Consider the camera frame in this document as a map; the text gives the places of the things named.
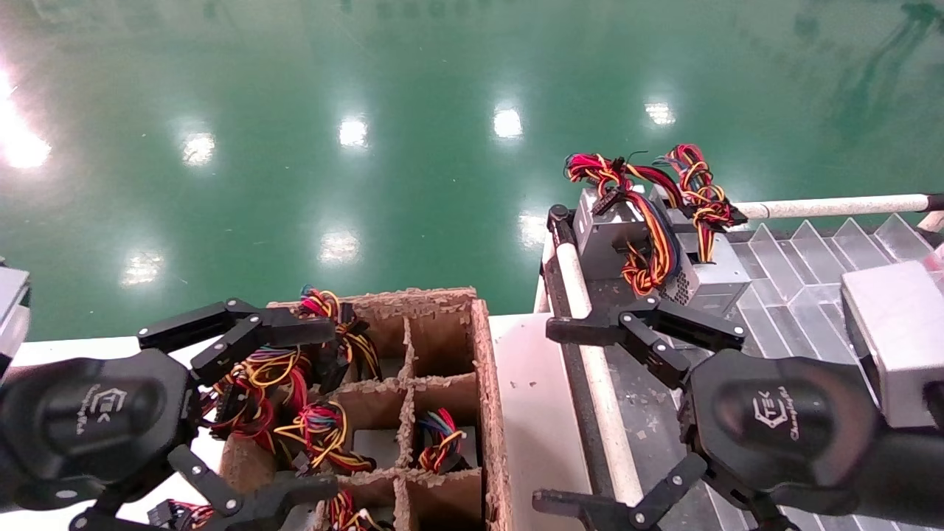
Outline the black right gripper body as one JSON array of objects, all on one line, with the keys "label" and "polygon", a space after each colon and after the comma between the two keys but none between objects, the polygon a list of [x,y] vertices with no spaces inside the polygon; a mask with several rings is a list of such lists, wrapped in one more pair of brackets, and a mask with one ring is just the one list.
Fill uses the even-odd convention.
[{"label": "black right gripper body", "polygon": [[942,526],[942,434],[891,427],[856,365],[725,349],[685,377],[680,421],[736,507]]}]

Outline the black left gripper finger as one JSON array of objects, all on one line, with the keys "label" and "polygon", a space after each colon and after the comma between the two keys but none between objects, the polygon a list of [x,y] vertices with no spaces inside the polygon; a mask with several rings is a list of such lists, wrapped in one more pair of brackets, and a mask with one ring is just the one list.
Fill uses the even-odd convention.
[{"label": "black left gripper finger", "polygon": [[339,491],[333,475],[296,476],[281,473],[268,485],[246,494],[233,490],[187,445],[169,451],[159,473],[175,471],[208,504],[190,507],[174,501],[156,505],[149,524],[122,520],[118,508],[131,498],[131,485],[108,487],[92,507],[71,521],[72,530],[280,530],[298,505],[334,498]]},{"label": "black left gripper finger", "polygon": [[234,298],[168,317],[138,332],[143,350],[155,347],[165,353],[213,337],[215,343],[191,359],[193,379],[202,386],[216,384],[262,347],[333,341],[335,325],[328,317],[300,319],[287,307],[260,308]]}]

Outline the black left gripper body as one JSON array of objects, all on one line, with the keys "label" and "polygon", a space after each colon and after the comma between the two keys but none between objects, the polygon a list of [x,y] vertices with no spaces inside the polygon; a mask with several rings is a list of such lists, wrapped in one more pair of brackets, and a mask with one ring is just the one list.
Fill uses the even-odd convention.
[{"label": "black left gripper body", "polygon": [[198,433],[198,383],[156,349],[17,367],[1,399],[3,512],[60,510],[107,492],[138,501]]}]

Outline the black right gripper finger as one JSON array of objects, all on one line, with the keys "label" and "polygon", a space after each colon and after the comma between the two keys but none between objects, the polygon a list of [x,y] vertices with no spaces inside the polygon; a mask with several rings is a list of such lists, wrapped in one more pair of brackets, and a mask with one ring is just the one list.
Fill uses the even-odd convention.
[{"label": "black right gripper finger", "polygon": [[593,309],[582,319],[552,317],[546,324],[547,339],[560,344],[622,347],[668,389],[681,389],[692,369],[668,337],[719,352],[740,349],[745,336],[741,325],[657,296]]},{"label": "black right gripper finger", "polygon": [[661,530],[665,515],[687,495],[708,464],[688,454],[635,505],[613,498],[562,490],[536,490],[532,508],[543,514],[575,518],[586,530]]}]

